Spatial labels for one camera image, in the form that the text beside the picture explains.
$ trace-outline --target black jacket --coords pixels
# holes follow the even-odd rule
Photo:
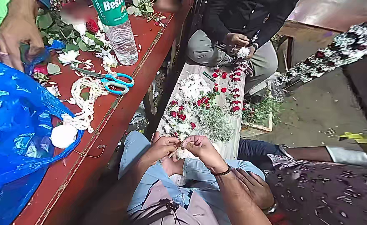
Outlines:
[[[259,47],[283,26],[299,0],[209,0],[202,29],[213,41],[222,42],[229,32],[253,39]]]

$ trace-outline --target white wooden board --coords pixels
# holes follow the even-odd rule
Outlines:
[[[220,68],[221,73],[222,72],[227,72],[228,74],[231,72],[230,69],[228,68]],[[172,100],[174,100],[174,95],[176,93],[179,93],[179,82],[181,79],[187,79],[189,74],[195,73],[195,74],[200,74],[201,77],[204,78],[204,80],[206,80],[206,82],[209,84],[210,89],[213,89],[214,87],[214,82],[211,81],[210,79],[208,79],[206,76],[203,75],[203,71],[207,72],[209,75],[212,75],[214,73],[214,71],[212,70],[212,68],[210,67],[205,67],[205,66],[199,66],[199,65],[190,65],[190,64],[185,64],[185,66],[182,69],[182,72],[179,76],[179,79],[177,81],[177,84],[174,88],[174,91],[169,99],[169,102],[171,102]],[[215,78],[216,82],[219,84],[220,89],[223,87],[227,87],[228,88],[228,81],[230,80],[229,77],[226,79],[222,79],[221,77],[217,77]],[[240,97],[240,101],[243,102],[243,92],[244,92],[244,87],[245,87],[245,78],[241,78],[241,83],[240,83],[240,91],[239,95],[241,95]],[[226,102],[226,96],[229,94],[229,91],[227,91],[226,93],[221,93],[219,96],[216,96],[215,102],[216,104],[221,107],[222,109],[224,108],[224,106],[228,106],[230,105],[230,103]],[[221,141],[218,141],[216,143],[213,143],[214,147],[217,149],[217,151],[221,154],[221,156],[224,159],[236,159],[237,158],[237,152],[238,152],[238,148],[239,148],[239,139],[240,139],[240,130],[241,130],[241,114],[239,115],[229,115],[228,116],[228,122],[229,124],[231,124],[232,129],[233,129],[233,134],[231,136],[231,139],[228,143],[223,143]],[[161,135],[164,135],[164,131],[161,128],[166,122],[164,121],[164,119],[161,119],[157,130],[160,131]],[[189,151],[185,150],[185,152],[180,155],[181,158],[196,158],[193,156],[193,154],[191,154]]]

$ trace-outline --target plastic water bottle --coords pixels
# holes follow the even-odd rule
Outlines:
[[[131,23],[124,0],[92,0],[118,61],[126,66],[138,61]]]

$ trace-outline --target scissors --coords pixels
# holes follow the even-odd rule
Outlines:
[[[92,76],[92,77],[96,77],[98,79],[100,79],[100,81],[103,83],[104,87],[106,88],[106,90],[110,91],[113,94],[116,95],[123,95],[128,93],[129,88],[133,87],[135,84],[135,81],[133,80],[133,78],[129,75],[123,74],[123,73],[116,73],[116,74],[98,74],[96,72],[90,72],[88,70],[84,70],[81,68],[74,68],[75,70],[86,74],[88,76]],[[126,83],[125,81],[122,81],[120,79],[118,79],[118,77],[125,77],[128,78],[131,82],[130,83]],[[124,90],[119,91],[119,90],[111,90],[108,86],[116,86],[119,88],[122,88]]]

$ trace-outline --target white sleeve cuff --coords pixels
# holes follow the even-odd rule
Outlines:
[[[335,163],[367,166],[367,154],[363,151],[354,151],[342,147],[325,146]]]

